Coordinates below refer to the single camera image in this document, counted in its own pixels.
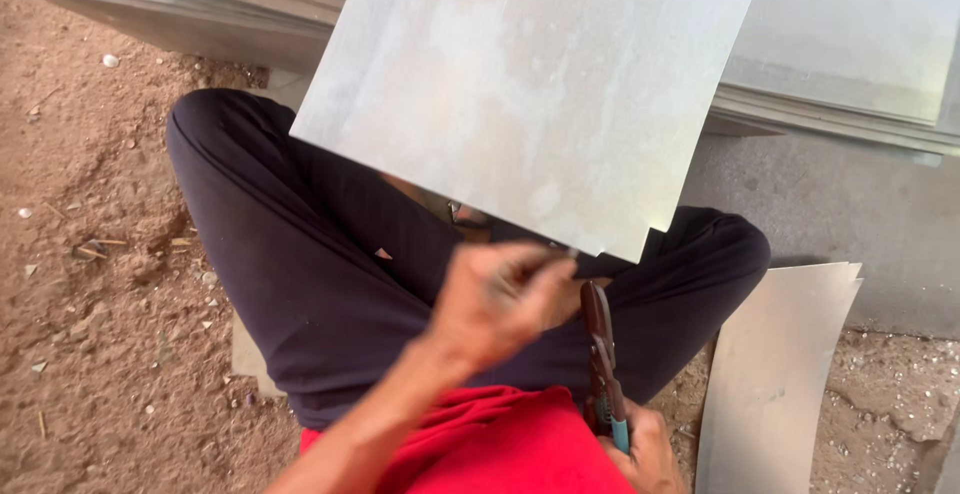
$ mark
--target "blue tin snips handle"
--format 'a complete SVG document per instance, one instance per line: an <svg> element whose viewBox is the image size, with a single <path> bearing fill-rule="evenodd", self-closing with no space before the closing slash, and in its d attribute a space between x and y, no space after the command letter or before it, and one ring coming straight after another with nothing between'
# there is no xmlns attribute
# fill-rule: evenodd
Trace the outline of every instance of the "blue tin snips handle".
<svg viewBox="0 0 960 494"><path fill-rule="evenodd" d="M592 280L580 288L580 304L590 345L590 393L596 418L594 433L609 435L620 451L629 453L630 437L627 413L620 382L614 377L617 357L614 355L614 334L610 323L610 307L603 288Z"/></svg>

